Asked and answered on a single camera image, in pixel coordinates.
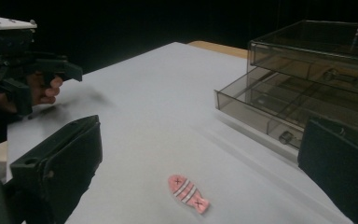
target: striped fish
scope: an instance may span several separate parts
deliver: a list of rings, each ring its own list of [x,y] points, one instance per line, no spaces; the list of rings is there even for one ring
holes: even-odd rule
[[[171,193],[187,205],[193,206],[198,213],[202,214],[209,206],[208,200],[201,198],[199,190],[186,177],[182,175],[171,175],[168,178]]]

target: table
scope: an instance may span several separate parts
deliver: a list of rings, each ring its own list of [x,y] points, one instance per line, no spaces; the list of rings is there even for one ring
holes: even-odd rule
[[[214,108],[213,90],[245,72],[243,58],[171,43],[69,80],[55,105],[8,127],[8,162],[98,114],[103,163],[67,223],[351,223],[295,162]],[[173,198],[173,174],[211,202],[204,215]]]

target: pink fish toy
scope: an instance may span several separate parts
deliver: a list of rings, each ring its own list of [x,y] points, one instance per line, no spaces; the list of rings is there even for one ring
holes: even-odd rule
[[[182,175],[171,175],[168,178],[171,193],[177,200],[193,206],[198,213],[202,214],[209,206],[208,200],[201,197],[199,190],[186,177]]]

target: transparent drawer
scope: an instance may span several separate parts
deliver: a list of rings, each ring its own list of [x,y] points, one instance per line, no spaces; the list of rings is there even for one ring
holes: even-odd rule
[[[358,23],[301,21],[249,50],[250,65],[358,92]]]
[[[309,118],[358,131],[358,93],[256,68],[221,91],[216,108],[283,144],[299,148]]]

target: wooden surface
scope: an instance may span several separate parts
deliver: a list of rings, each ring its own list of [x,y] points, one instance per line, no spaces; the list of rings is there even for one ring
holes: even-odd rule
[[[190,42],[190,43],[188,43],[188,45],[202,48],[202,49],[209,49],[209,50],[233,55],[233,56],[244,58],[244,59],[248,58],[248,50],[246,50],[246,49],[237,49],[237,48],[233,48],[233,47],[229,47],[229,46],[219,45],[219,44],[200,41],[200,40]]]

